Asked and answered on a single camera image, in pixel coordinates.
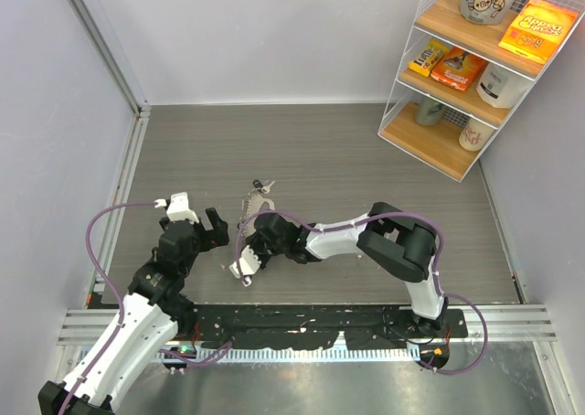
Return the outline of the silver keys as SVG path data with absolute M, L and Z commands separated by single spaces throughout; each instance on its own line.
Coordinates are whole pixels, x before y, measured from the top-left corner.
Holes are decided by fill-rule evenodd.
M 254 179 L 252 181 L 252 190 L 242 199 L 241 203 L 241 216 L 238 224 L 238 229 L 244 231 L 244 235 L 248 237 L 255 232 L 254 223 L 248 223 L 244 225 L 244 222 L 250 218 L 253 214 L 262 211 L 274 210 L 274 202 L 267 197 L 271 192 L 271 187 L 274 185 L 274 181 L 260 181 Z

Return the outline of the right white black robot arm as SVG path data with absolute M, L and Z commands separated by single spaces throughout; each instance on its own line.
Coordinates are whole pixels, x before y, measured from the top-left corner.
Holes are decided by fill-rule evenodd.
M 333 224 L 309 224 L 266 210 L 242 221 L 230 270 L 248 286 L 275 256 L 307 264 L 340 255 L 364 255 L 405 283 L 415 330 L 433 337 L 447 323 L 448 300 L 436 270 L 442 249 L 442 234 L 429 220 L 384 202 L 357 218 Z

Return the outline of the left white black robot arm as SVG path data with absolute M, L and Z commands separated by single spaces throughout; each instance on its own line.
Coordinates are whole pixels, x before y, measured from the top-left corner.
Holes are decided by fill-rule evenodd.
M 228 224 L 210 207 L 206 229 L 192 212 L 167 213 L 150 259 L 133 276 L 118 313 L 80 363 L 38 393 L 43 414 L 113 414 L 154 355 L 195 331 L 196 306 L 182 293 L 197 256 L 229 244 Z

